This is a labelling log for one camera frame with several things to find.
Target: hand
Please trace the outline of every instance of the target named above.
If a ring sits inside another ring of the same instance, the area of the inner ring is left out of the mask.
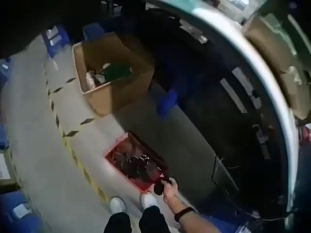
[[[164,184],[163,199],[166,204],[169,204],[169,202],[176,198],[178,194],[178,185],[175,179],[170,178],[170,181],[172,184],[166,182],[165,180],[161,180],[162,184]]]

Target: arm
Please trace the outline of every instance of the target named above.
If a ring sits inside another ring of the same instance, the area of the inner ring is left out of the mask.
[[[178,197],[177,197],[177,184],[174,180],[172,185],[166,181],[162,181],[164,184],[164,202],[168,205],[172,213],[175,215],[187,208]],[[200,217],[195,212],[188,212],[184,214],[179,223],[186,233],[218,233],[218,229],[214,227],[210,222]]]

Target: black pants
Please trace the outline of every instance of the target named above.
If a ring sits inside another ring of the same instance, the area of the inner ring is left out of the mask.
[[[157,206],[145,209],[139,221],[141,233],[170,233],[169,227]],[[110,217],[104,233],[131,233],[130,218],[126,213]]]

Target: red plastic crate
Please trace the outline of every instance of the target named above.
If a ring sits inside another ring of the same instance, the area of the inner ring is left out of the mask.
[[[149,177],[150,179],[147,179],[146,176],[143,176],[143,178],[142,177],[131,178],[129,174],[126,174],[128,170],[124,171],[123,163],[125,162],[120,162],[119,159],[116,159],[117,157],[123,158],[122,156],[126,158],[130,158],[132,156],[134,156],[135,158],[144,158],[144,155],[150,158],[149,161],[152,161],[149,163],[149,165],[150,167],[153,167],[153,169],[147,172],[148,174],[147,177]],[[160,157],[157,153],[155,153],[151,148],[149,148],[133,132],[127,132],[122,137],[117,139],[116,143],[108,151],[106,151],[104,157],[118,172],[122,174],[122,176],[128,182],[134,185],[141,192],[145,192],[146,190],[148,190],[150,186],[160,176],[162,176],[167,172],[167,166],[165,164],[164,159]]]

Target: forearm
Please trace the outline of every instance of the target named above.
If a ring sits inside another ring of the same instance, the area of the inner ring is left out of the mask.
[[[168,206],[173,214],[179,213],[188,206],[186,206],[178,197],[173,197],[168,201]],[[210,222],[200,217],[195,212],[188,212],[184,214],[179,223],[186,233],[218,233],[218,229]]]

